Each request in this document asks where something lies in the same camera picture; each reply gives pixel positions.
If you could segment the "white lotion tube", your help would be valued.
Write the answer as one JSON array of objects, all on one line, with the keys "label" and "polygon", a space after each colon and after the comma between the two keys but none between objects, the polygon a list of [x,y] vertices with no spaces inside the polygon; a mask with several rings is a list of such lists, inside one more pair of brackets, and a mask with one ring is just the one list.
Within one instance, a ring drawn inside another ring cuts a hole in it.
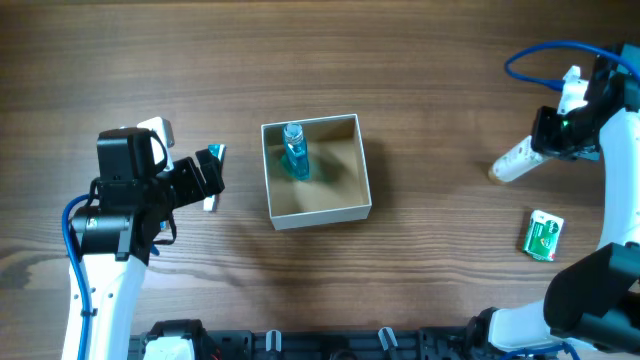
[{"label": "white lotion tube", "polygon": [[498,183],[511,182],[550,159],[533,150],[529,135],[507,153],[499,157],[488,170],[491,180]]}]

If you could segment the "blue liquid bottle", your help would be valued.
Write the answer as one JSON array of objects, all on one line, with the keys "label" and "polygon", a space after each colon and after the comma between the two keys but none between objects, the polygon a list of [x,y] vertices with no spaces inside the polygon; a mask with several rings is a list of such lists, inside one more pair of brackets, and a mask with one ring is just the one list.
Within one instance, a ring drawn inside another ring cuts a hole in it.
[{"label": "blue liquid bottle", "polygon": [[299,123],[287,123],[282,129],[285,154],[282,162],[288,173],[299,181],[310,178],[307,141]]}]

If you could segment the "green soap packet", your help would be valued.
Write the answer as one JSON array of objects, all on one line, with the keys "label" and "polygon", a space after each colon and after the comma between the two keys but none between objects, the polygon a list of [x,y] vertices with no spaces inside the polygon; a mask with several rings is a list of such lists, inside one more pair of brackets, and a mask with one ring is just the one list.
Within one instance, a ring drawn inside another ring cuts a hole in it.
[{"label": "green soap packet", "polygon": [[564,219],[541,210],[531,213],[522,252],[536,261],[553,262]]}]

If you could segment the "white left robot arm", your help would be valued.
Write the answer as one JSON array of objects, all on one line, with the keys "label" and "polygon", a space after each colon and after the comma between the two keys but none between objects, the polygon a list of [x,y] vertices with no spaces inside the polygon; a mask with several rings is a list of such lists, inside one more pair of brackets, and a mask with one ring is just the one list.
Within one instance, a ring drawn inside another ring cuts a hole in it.
[{"label": "white left robot arm", "polygon": [[70,260],[70,309],[65,359],[124,359],[145,273],[174,210],[221,193],[221,162],[208,149],[170,161],[156,156],[159,135],[145,128],[100,133],[100,174],[62,213]]}]

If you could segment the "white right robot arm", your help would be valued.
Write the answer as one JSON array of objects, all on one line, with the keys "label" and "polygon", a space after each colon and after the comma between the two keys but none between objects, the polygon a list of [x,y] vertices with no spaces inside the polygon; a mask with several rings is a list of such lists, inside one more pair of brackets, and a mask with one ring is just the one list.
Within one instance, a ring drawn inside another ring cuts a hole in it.
[{"label": "white right robot arm", "polygon": [[508,183],[551,158],[605,163],[604,220],[597,249],[558,273],[543,300],[512,309],[487,309],[462,337],[470,356],[528,359],[579,348],[603,353],[639,352],[639,48],[601,48],[550,41],[524,49],[504,64],[548,49],[594,55],[588,80],[573,66],[560,80],[536,82],[561,94],[557,107],[541,107],[527,138],[497,159],[489,177]]}]

